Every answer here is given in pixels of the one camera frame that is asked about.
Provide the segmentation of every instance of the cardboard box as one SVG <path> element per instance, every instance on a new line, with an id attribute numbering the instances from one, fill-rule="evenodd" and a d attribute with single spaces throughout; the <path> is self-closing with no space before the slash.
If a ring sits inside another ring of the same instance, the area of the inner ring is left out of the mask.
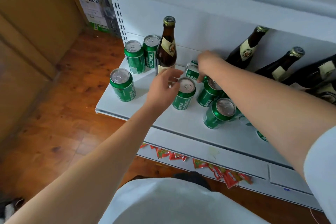
<path id="1" fill-rule="evenodd" d="M 79 0 L 85 14 L 104 17 L 103 0 Z"/>
<path id="2" fill-rule="evenodd" d="M 105 33 L 109 33 L 110 32 L 109 27 L 106 27 L 106 26 L 103 26 L 103 25 L 99 25 L 99 24 L 90 22 L 90 26 L 94 30 L 97 30 L 97 31 L 100 31 L 100 32 L 105 32 Z"/>
<path id="3" fill-rule="evenodd" d="M 95 23 L 95 24 L 99 24 L 99 25 L 103 25 L 103 26 L 108 27 L 105 18 L 94 16 L 94 15 L 89 15 L 89 14 L 86 14 L 86 18 L 87 18 L 87 20 L 89 22 L 92 22 L 92 23 Z"/>

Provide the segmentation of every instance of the white shelving unit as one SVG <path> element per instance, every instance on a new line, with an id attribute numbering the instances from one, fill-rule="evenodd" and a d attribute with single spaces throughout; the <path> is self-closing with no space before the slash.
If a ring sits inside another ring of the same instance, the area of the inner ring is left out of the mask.
<path id="1" fill-rule="evenodd" d="M 149 34 L 160 36 L 163 18 L 174 16 L 177 63 L 182 70 L 204 50 L 215 50 L 227 56 L 256 25 L 272 30 L 260 41 L 248 70 L 254 71 L 275 61 L 293 46 L 304 48 L 306 54 L 289 73 L 336 53 L 335 0 L 112 2 L 124 42 L 131 39 L 141 42 Z M 121 67 L 128 68 L 125 60 Z M 133 75 L 137 96 L 127 103 L 120 102 L 109 85 L 96 111 L 129 119 L 144 103 L 153 77 L 154 71 L 149 69 Z M 208 129 L 202 122 L 205 109 L 195 99 L 185 111 L 168 108 L 154 123 L 145 142 L 253 176 L 254 184 L 241 182 L 239 186 L 243 188 L 321 210 L 305 181 L 271 145 L 258 139 L 253 128 L 233 121 L 217 130 Z M 192 169 L 188 161 L 158 160 L 153 151 L 147 149 L 140 149 L 138 155 L 181 169 Z"/>

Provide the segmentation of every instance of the dark beer bottle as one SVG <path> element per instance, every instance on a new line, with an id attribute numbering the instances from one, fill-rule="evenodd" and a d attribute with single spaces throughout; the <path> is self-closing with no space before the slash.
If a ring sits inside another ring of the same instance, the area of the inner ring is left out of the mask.
<path id="1" fill-rule="evenodd" d="M 328 76 L 335 70 L 335 67 L 336 54 L 300 68 L 283 80 L 282 83 L 298 90 L 313 89 L 328 78 Z"/>
<path id="2" fill-rule="evenodd" d="M 281 76 L 289 69 L 289 67 L 295 61 L 299 60 L 304 54 L 305 51 L 301 47 L 295 46 L 283 57 L 257 70 L 255 73 L 273 79 L 275 81 L 279 81 Z"/>
<path id="3" fill-rule="evenodd" d="M 316 89 L 312 94 L 336 105 L 336 80 Z"/>
<path id="4" fill-rule="evenodd" d="M 166 16 L 163 19 L 163 33 L 156 51 L 156 74 L 162 69 L 174 68 L 176 63 L 176 45 L 174 39 L 175 18 Z"/>
<path id="5" fill-rule="evenodd" d="M 230 53 L 226 61 L 231 65 L 245 69 L 250 64 L 259 41 L 268 30 L 266 27 L 257 26 L 253 33 Z"/>

